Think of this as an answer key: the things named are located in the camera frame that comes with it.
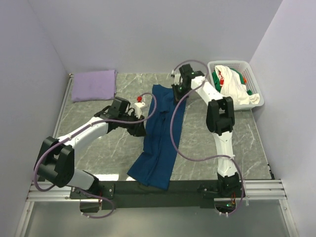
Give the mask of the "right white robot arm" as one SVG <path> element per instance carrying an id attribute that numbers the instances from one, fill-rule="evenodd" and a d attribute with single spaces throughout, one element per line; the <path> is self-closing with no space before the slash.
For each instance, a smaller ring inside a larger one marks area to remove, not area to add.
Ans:
<path id="1" fill-rule="evenodd" d="M 207 80 L 208 74 L 194 71 L 188 61 L 179 64 L 176 69 L 178 73 L 171 73 L 174 78 L 172 90 L 176 105 L 171 118 L 175 119 L 180 105 L 193 92 L 207 105 L 206 126 L 214 137 L 218 168 L 216 187 L 206 191 L 219 197 L 231 197 L 242 190 L 242 174 L 235 163 L 232 146 L 235 124 L 233 99 L 218 92 Z"/>

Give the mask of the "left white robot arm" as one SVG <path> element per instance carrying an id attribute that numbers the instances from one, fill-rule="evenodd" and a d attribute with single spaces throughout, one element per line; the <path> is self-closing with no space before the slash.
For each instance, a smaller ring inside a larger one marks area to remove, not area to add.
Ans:
<path id="1" fill-rule="evenodd" d="M 75 156 L 94 140 L 118 127 L 126 129 L 132 136 L 144 137 L 146 131 L 141 111 L 144 106 L 142 97 L 138 97 L 134 104 L 115 97 L 111 105 L 97 112 L 76 130 L 59 138 L 47 137 L 34 167 L 34 180 L 40 176 L 59 188 L 79 188 L 87 198 L 100 195 L 102 188 L 99 179 L 84 170 L 76 169 Z"/>

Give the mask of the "blue t shirt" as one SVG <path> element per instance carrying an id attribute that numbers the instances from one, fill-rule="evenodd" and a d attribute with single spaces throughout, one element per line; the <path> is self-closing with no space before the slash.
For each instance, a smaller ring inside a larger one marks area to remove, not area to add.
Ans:
<path id="1" fill-rule="evenodd" d="M 167 190 L 178 155 L 170 138 L 171 117 L 176 105 L 171 88 L 154 85 L 152 94 L 157 99 L 157 108 L 146 121 L 143 152 L 127 175 L 145 186 Z"/>

